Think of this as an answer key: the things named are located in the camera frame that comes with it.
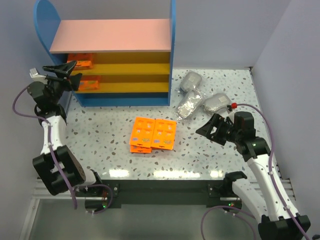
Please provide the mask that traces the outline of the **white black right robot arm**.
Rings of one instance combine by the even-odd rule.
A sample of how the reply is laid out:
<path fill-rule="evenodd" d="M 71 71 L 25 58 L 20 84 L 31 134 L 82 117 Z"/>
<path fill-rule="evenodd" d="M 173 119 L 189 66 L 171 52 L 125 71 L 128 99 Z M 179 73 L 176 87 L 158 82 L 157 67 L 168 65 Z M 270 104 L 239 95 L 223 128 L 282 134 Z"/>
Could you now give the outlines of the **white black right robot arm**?
<path fill-rule="evenodd" d="M 254 174 L 260 193 L 242 171 L 225 174 L 220 193 L 233 193 L 250 210 L 258 223 L 262 240 L 301 240 L 311 223 L 301 215 L 289 198 L 277 173 L 266 140 L 256 135 L 254 117 L 250 112 L 236 112 L 232 118 L 213 114 L 196 133 L 219 145 L 235 144 Z"/>

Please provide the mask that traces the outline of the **aluminium frame rail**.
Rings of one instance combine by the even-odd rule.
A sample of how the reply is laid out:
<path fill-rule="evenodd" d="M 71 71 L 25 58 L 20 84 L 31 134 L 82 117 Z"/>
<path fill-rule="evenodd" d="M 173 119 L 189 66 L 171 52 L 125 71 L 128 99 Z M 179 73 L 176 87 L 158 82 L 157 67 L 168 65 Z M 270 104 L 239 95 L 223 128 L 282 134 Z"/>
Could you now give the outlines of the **aluminium frame rail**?
<path fill-rule="evenodd" d="M 31 201 L 22 226 L 22 230 L 20 232 L 19 240 L 28 240 L 30 238 L 41 200 L 72 200 L 72 198 L 67 192 L 58 194 L 56 196 L 51 195 L 44 183 L 40 179 L 36 179 L 35 187 L 32 192 Z"/>

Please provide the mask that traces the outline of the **silver sponge pack right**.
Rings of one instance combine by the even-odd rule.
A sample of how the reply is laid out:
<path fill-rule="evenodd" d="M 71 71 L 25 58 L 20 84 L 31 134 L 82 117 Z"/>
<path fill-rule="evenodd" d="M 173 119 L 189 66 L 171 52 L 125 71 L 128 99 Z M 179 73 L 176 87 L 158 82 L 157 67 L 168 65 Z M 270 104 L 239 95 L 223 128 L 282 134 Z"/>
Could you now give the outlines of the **silver sponge pack right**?
<path fill-rule="evenodd" d="M 228 105 L 231 103 L 226 94 L 216 93 L 203 102 L 203 110 L 208 115 L 219 114 L 222 117 L 227 117 L 231 113 L 231 110 L 228 109 Z"/>

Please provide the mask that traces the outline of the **orange sponge box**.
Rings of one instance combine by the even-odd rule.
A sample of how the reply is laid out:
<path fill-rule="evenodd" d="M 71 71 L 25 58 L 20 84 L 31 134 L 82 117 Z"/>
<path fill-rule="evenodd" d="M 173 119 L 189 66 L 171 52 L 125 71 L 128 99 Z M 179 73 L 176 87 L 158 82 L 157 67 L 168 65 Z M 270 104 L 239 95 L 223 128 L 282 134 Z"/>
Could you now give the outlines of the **orange sponge box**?
<path fill-rule="evenodd" d="M 131 146 L 150 148 L 156 120 L 154 118 L 136 117 L 129 144 Z"/>
<path fill-rule="evenodd" d="M 101 76 L 83 75 L 81 77 L 78 91 L 95 91 L 100 89 Z"/>
<path fill-rule="evenodd" d="M 131 145 L 130 146 L 130 152 L 131 153 L 149 154 L 149 153 L 152 152 L 152 148 L 151 147 L 141 147 L 141 146 Z"/>
<path fill-rule="evenodd" d="M 94 56 L 92 53 L 69 53 L 67 62 L 76 61 L 74 71 L 89 70 L 94 66 Z"/>
<path fill-rule="evenodd" d="M 176 136 L 177 122 L 167 119 L 155 120 L 151 148 L 173 150 Z"/>

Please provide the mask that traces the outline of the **blue pink yellow shelf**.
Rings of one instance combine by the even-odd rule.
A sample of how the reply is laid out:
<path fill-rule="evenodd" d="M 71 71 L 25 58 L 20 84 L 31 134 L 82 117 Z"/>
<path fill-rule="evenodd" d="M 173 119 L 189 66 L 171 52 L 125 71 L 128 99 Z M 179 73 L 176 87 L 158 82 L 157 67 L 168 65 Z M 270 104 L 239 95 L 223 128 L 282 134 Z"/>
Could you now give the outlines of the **blue pink yellow shelf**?
<path fill-rule="evenodd" d="M 54 64 L 70 53 L 92 53 L 98 90 L 74 91 L 83 107 L 169 106 L 176 35 L 176 3 L 169 18 L 62 20 L 48 0 L 33 7 L 36 34 Z"/>

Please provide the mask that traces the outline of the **orange sponge box on shelf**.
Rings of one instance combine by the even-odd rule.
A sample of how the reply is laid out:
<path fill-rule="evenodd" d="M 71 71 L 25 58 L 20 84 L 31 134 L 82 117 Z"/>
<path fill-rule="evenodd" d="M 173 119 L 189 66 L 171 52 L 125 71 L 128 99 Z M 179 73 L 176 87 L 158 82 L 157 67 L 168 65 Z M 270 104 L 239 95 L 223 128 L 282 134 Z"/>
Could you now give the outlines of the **orange sponge box on shelf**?
<path fill-rule="evenodd" d="M 83 75 L 81 77 L 78 91 L 95 91 L 100 89 L 101 76 Z"/>

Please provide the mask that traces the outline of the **silver sponge pack top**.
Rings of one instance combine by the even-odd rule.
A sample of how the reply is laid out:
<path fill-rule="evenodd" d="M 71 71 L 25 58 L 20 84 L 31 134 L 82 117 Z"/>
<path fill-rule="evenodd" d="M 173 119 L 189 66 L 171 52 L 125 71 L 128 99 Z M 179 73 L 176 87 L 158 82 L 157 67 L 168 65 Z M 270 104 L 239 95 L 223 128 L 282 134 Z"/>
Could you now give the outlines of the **silver sponge pack top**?
<path fill-rule="evenodd" d="M 199 86 L 204 80 L 204 77 L 197 72 L 189 71 L 182 79 L 178 91 L 187 94 L 191 91 L 199 92 Z"/>

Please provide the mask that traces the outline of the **silver sponge pack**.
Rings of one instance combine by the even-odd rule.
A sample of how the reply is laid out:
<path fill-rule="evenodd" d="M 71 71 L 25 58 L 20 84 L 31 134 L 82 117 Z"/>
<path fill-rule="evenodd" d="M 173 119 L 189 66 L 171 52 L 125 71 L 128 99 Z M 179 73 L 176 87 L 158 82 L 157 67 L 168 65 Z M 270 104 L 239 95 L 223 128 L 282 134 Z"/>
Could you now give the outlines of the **silver sponge pack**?
<path fill-rule="evenodd" d="M 231 110 L 228 109 L 228 105 L 231 103 L 226 94 L 216 93 L 203 102 L 203 110 L 208 115 L 219 114 L 222 117 L 227 117 L 231 113 Z"/>
<path fill-rule="evenodd" d="M 204 80 L 204 77 L 197 72 L 189 71 L 182 79 L 178 91 L 187 94 L 191 91 L 199 92 L 199 86 Z"/>
<path fill-rule="evenodd" d="M 176 107 L 175 113 L 177 115 L 177 118 L 179 120 L 190 119 L 203 104 L 205 99 L 206 94 L 199 91 L 198 89 L 193 89 L 186 93 L 184 98 Z"/>

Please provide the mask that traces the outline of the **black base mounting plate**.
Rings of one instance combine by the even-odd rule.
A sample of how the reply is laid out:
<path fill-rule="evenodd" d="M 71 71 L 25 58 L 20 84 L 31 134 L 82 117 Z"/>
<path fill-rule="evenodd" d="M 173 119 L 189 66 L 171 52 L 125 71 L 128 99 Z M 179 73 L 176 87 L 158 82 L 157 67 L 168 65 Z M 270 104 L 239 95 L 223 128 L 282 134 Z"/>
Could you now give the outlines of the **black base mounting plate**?
<path fill-rule="evenodd" d="M 87 210 L 102 207 L 120 209 L 124 205 L 202 205 L 207 208 L 223 205 L 241 207 L 239 197 L 221 194 L 223 180 L 103 180 L 111 188 L 92 187 L 79 190 Z"/>

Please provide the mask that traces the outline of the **silver sponge pack middle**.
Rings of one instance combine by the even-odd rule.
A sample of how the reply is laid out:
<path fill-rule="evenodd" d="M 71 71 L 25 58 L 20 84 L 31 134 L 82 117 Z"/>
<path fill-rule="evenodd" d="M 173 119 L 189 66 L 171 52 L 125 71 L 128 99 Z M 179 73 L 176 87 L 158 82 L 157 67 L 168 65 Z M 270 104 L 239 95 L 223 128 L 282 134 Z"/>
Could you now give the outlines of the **silver sponge pack middle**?
<path fill-rule="evenodd" d="M 177 118 L 179 120 L 190 119 L 203 104 L 205 99 L 206 94 L 199 91 L 198 89 L 193 89 L 186 93 L 184 98 L 176 107 L 175 113 L 177 115 Z"/>

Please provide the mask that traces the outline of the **orange sponge box bottom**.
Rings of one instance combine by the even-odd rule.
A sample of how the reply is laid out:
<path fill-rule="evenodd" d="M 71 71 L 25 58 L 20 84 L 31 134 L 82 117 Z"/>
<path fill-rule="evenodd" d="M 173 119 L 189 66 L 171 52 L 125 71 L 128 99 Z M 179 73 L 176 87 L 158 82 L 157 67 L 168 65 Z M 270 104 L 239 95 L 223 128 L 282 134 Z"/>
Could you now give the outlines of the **orange sponge box bottom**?
<path fill-rule="evenodd" d="M 141 147 L 141 146 L 131 145 L 130 146 L 130 152 L 131 153 L 149 154 L 149 153 L 152 152 L 152 148 L 151 147 Z"/>

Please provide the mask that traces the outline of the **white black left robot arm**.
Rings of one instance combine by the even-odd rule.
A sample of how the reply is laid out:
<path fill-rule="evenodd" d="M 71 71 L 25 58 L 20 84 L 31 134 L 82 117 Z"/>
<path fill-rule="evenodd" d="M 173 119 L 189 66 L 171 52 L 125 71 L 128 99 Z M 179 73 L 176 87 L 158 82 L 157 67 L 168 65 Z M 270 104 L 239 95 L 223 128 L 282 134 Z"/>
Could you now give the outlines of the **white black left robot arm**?
<path fill-rule="evenodd" d="M 101 184 L 98 173 L 84 169 L 69 147 L 63 142 L 67 130 L 65 109 L 59 103 L 64 92 L 78 90 L 82 74 L 72 74 L 77 61 L 60 65 L 43 66 L 47 75 L 33 68 L 34 81 L 27 93 L 35 101 L 34 113 L 43 128 L 44 140 L 40 155 L 32 160 L 38 176 L 47 190 L 56 196 L 74 188 L 88 188 Z"/>

